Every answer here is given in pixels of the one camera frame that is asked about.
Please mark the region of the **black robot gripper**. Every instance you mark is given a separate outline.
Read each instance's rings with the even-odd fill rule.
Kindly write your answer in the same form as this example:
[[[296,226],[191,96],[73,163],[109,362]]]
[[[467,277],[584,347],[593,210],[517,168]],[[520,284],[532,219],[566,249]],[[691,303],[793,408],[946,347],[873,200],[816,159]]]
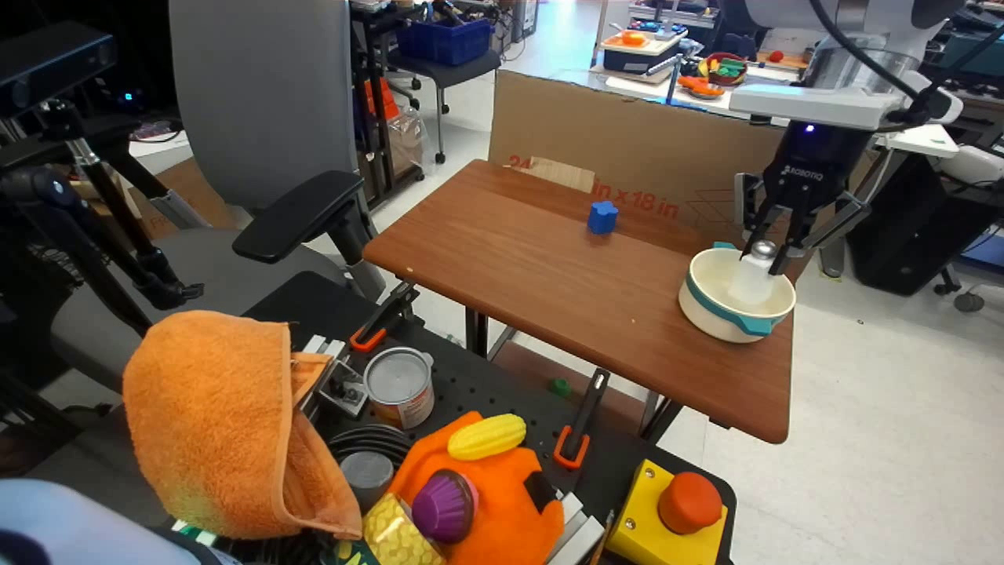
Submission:
[[[788,232],[770,257],[770,277],[780,277],[791,262],[837,239],[842,217],[816,224],[816,207],[830,206],[848,189],[862,148],[865,135],[856,129],[791,123],[763,179],[744,179],[744,252],[752,252],[766,236],[775,206],[788,207]]]

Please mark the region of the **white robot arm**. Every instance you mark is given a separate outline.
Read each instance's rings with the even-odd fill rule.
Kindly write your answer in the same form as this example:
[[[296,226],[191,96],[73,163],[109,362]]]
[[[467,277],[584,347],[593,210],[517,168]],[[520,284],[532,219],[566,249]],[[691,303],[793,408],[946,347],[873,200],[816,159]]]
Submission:
[[[788,214],[768,275],[809,245],[816,214],[835,206],[860,153],[879,131],[946,125],[963,100],[923,76],[928,41],[965,0],[744,0],[759,30],[817,32],[809,72],[798,84],[730,90],[728,111],[784,120],[784,140],[759,172],[763,200],[746,217],[744,252]]]

